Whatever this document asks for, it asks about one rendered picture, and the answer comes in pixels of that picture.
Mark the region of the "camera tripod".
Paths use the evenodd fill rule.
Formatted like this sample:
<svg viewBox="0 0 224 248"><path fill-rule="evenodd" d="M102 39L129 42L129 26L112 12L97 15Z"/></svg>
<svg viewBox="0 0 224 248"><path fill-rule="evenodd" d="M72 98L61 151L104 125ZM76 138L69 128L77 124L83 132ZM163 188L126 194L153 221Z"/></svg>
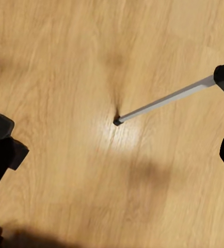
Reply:
<svg viewBox="0 0 224 248"><path fill-rule="evenodd" d="M163 105L171 103L173 101L177 101L183 97L189 96L196 92L199 92L203 89L211 87L213 85L218 85L224 91L224 65L219 65L215 68L214 74L202 79L200 81L195 82L192 85L184 87L168 96L165 96L161 99L158 99L150 104L147 104L135 111L132 111L122 117L116 117L114 120L114 124L119 126L123 124L125 121L135 118L144 113L150 112L154 109L157 109Z"/></svg>

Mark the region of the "digital camera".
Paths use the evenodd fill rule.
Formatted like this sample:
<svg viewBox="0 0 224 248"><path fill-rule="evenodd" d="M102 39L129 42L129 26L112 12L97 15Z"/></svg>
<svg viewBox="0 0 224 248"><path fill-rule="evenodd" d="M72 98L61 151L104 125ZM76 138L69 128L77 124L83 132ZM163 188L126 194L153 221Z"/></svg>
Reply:
<svg viewBox="0 0 224 248"><path fill-rule="evenodd" d="M4 138L8 138L11 136L11 132L14 128L14 121L12 121L7 116L0 114L0 140ZM26 149L25 146L16 143L12 139L14 150L15 150L15 157L11 162L9 168L13 169L14 171L20 166L24 158L29 152L29 149Z"/></svg>

